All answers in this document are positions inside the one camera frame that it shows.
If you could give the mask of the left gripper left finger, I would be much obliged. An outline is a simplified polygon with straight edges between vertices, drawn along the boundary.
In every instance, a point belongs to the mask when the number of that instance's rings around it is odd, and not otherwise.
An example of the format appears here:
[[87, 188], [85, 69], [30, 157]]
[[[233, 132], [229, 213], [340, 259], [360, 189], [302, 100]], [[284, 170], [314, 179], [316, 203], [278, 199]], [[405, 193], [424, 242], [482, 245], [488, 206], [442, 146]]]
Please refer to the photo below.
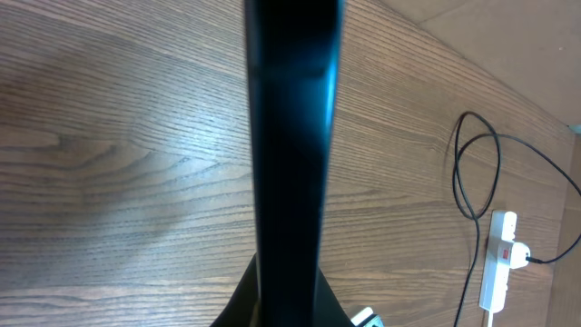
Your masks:
[[253, 256], [232, 297], [211, 327], [257, 327], [260, 325], [259, 310], [257, 263]]

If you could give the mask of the Samsung Galaxy smartphone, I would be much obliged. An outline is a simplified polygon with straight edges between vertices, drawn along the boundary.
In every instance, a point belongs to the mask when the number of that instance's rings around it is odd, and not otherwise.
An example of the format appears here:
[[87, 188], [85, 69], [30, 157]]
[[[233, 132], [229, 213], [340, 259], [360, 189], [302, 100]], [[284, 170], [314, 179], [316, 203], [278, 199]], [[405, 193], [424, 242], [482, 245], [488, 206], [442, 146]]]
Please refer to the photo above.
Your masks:
[[244, 4], [260, 321], [311, 326], [344, 4]]

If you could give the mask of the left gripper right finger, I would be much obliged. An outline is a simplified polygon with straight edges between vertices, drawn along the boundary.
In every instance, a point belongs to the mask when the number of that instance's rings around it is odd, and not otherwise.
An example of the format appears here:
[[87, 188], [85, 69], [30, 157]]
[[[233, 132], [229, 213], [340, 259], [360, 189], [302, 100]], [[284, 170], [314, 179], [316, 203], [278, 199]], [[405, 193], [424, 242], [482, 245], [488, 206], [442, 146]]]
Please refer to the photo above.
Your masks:
[[314, 297], [313, 327], [354, 327], [340, 306], [322, 270], [318, 270]]

